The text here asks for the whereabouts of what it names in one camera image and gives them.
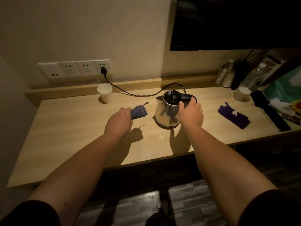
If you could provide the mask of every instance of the kettle base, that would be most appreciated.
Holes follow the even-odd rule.
[[[155,122],[158,126],[160,126],[161,128],[165,128],[165,129],[173,129],[173,128],[177,127],[180,123],[180,122],[178,122],[178,123],[173,124],[173,125],[164,125],[164,124],[161,124],[159,121],[157,121],[156,118],[155,118]]]

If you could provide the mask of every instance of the black sleeve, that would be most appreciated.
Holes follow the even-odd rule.
[[[300,225],[301,206],[279,190],[266,191],[250,202],[242,213],[238,226]]]
[[[0,221],[4,225],[60,226],[56,211],[47,203],[30,200],[18,205]]]

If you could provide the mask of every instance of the television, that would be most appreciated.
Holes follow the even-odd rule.
[[[171,51],[301,48],[299,0],[178,0]]]

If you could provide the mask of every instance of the electrical outlet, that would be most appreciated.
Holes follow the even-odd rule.
[[[107,69],[107,74],[112,74],[113,70],[112,70],[112,65],[109,59],[103,59],[103,60],[94,60],[94,66],[96,68],[96,72],[97,74],[102,74],[101,68],[105,67]]]
[[[59,65],[59,67],[61,68],[63,74],[66,77],[79,77],[79,76],[81,76],[75,61],[72,61],[72,62],[59,62],[58,65]]]
[[[47,78],[64,78],[65,75],[58,66],[58,63],[39,63],[40,68],[43,70]]]
[[[93,61],[77,61],[76,64],[82,76],[97,75]]]

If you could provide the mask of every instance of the forearm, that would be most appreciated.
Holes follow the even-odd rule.
[[[76,219],[74,212],[79,212],[92,195],[105,162],[118,143],[119,140],[104,135],[95,139],[53,171],[30,199],[50,204],[62,224],[68,225],[64,221],[70,217]]]
[[[201,127],[188,127],[186,132],[199,170],[229,225],[237,225],[241,213],[253,198],[276,189],[244,157]]]

